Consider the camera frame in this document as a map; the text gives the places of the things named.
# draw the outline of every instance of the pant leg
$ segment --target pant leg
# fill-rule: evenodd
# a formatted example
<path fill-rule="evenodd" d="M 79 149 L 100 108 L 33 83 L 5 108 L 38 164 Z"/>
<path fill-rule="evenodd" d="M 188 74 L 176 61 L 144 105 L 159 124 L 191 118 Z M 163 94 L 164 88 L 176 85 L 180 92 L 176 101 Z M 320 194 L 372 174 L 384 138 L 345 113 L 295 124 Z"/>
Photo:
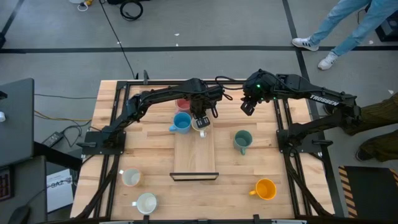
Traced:
<path fill-rule="evenodd" d="M 396 10 L 398 10 L 397 0 L 372 0 L 371 7 L 360 25 L 343 43 L 335 47 L 332 52 L 338 56 L 349 52 L 360 44 L 371 31 L 396 12 Z"/>
<path fill-rule="evenodd" d="M 356 133 L 398 123 L 398 93 L 388 100 L 361 108 L 362 122 L 359 126 L 343 128 L 346 134 Z"/>
<path fill-rule="evenodd" d="M 380 162 L 398 159 L 398 130 L 371 138 L 362 143 L 359 148 Z"/>
<path fill-rule="evenodd" d="M 330 34 L 333 28 L 335 28 L 341 20 L 370 2 L 371 0 L 341 0 L 335 7 L 333 7 L 333 9 L 331 9 L 318 30 L 311 35 L 310 43 L 318 45 L 321 40 Z"/>

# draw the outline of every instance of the gray floor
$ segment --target gray floor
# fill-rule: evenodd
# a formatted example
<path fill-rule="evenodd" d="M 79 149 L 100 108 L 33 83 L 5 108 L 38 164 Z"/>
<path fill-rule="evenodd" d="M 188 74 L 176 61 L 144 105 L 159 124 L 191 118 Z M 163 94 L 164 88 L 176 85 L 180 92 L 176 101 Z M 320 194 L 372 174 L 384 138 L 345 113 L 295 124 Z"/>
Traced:
<path fill-rule="evenodd" d="M 336 2 L 289 0 L 298 36 L 307 37 L 315 31 Z M 291 34 L 280 0 L 152 0 L 142 4 L 145 12 L 136 22 L 123 20 L 116 6 L 104 5 L 125 47 L 175 47 L 176 44 L 290 46 Z M 0 2 L 0 29 L 15 5 L 15 0 Z M 339 44 L 356 26 L 356 14 L 353 14 L 322 45 Z M 79 12 L 76 5 L 67 0 L 25 0 L 6 39 L 4 49 L 119 47 L 98 1 L 94 1 L 88 11 Z M 362 45 L 398 43 L 382 43 L 372 32 Z M 357 95 L 359 106 L 390 97 L 389 90 L 398 91 L 398 51 L 350 52 L 331 70 L 319 71 L 317 63 L 326 54 L 303 52 L 308 75 L 315 85 Z M 216 75 L 246 78 L 258 68 L 273 73 L 300 74 L 294 51 L 128 52 L 126 55 L 135 72 L 142 73 L 145 69 L 151 79 L 212 78 Z M 0 54 L 0 84 L 27 77 L 35 79 L 36 93 L 96 96 L 100 80 L 132 76 L 121 52 Z M 35 97 L 35 109 L 54 117 L 88 119 L 94 106 L 95 100 Z M 68 121 L 35 118 L 35 140 L 41 142 L 54 131 L 69 125 L 71 122 Z M 339 129 L 326 131 L 326 138 L 335 142 L 329 148 L 335 172 L 340 165 L 395 167 L 398 170 L 396 161 L 357 162 L 354 159 L 354 152 L 363 141 L 397 128 L 397 125 L 383 127 L 353 137 Z M 74 139 L 77 131 L 70 130 L 67 135 Z M 63 152 L 78 149 L 77 146 L 69 148 L 64 141 L 56 148 Z M 68 209 L 54 213 L 50 218 L 66 218 Z"/>

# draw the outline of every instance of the wooden table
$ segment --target wooden table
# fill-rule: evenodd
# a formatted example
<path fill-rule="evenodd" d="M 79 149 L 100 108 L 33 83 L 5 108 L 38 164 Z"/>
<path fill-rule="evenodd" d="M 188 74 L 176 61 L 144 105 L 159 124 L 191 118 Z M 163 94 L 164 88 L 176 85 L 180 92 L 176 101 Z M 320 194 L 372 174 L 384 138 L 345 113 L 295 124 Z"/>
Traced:
<path fill-rule="evenodd" d="M 116 83 L 101 82 L 92 122 L 96 128 L 110 122 Z M 164 87 L 133 86 L 130 96 Z M 254 114 L 246 116 L 240 109 L 242 91 L 227 90 L 226 93 L 234 100 L 218 102 L 219 117 L 213 119 L 216 171 L 220 173 L 216 180 L 174 182 L 169 176 L 174 170 L 175 134 L 169 132 L 175 112 L 173 101 L 151 106 L 140 123 L 126 128 L 126 149 L 120 157 L 119 170 L 137 167 L 144 175 L 144 183 L 139 187 L 126 187 L 118 175 L 112 220 L 142 220 L 143 215 L 131 202 L 144 192 L 156 194 L 159 200 L 158 209 L 150 215 L 151 220 L 251 219 L 254 214 L 259 214 L 260 218 L 294 217 L 284 158 L 275 135 L 277 121 L 273 103 L 257 105 Z M 289 104 L 293 122 L 310 121 L 305 100 L 289 100 Z M 282 117 L 287 127 L 284 112 Z M 233 148 L 234 134 L 242 129 L 253 135 L 253 144 L 245 156 Z M 82 167 L 71 217 L 78 215 L 96 192 L 102 161 L 103 156 L 94 156 Z M 301 154 L 301 161 L 307 187 L 323 207 L 333 213 L 322 162 L 308 154 Z M 271 179 L 276 184 L 277 195 L 273 200 L 249 195 L 261 178 Z M 105 214 L 107 199 L 108 191 L 104 193 L 101 216 Z M 301 194 L 298 194 L 298 201 L 303 214 Z"/>

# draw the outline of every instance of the pink mug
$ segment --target pink mug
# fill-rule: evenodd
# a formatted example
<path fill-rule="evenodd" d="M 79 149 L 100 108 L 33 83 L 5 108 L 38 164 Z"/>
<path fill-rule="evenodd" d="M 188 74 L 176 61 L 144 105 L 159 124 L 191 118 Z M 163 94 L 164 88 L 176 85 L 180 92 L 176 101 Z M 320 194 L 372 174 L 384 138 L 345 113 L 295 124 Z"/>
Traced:
<path fill-rule="evenodd" d="M 175 100 L 175 106 L 177 107 L 177 110 L 175 112 L 176 114 L 179 113 L 179 112 L 186 112 L 186 113 L 190 112 L 190 110 L 189 110 L 189 108 L 190 108 L 189 100 L 186 100 L 186 99 Z"/>

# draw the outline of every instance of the blue mug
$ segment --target blue mug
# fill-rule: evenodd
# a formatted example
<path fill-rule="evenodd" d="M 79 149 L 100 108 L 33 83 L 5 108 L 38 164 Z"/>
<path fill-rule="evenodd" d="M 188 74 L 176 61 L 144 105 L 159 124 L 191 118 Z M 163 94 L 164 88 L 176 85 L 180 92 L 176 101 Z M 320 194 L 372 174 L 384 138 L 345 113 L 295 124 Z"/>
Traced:
<path fill-rule="evenodd" d="M 174 116 L 173 125 L 169 131 L 187 134 L 191 129 L 191 116 L 185 112 L 179 112 Z"/>

